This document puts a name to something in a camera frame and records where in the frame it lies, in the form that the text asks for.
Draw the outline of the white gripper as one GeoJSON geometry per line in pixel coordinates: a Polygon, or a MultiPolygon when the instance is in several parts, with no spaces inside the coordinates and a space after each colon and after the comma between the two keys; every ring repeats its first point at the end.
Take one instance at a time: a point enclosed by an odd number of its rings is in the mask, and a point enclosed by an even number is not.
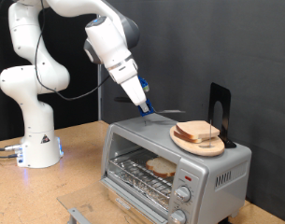
{"type": "Polygon", "coordinates": [[[150,111],[148,105],[145,103],[146,95],[138,79],[137,66],[134,59],[122,61],[121,63],[109,67],[107,71],[112,79],[121,85],[135,105],[140,105],[144,113],[150,111]]]}

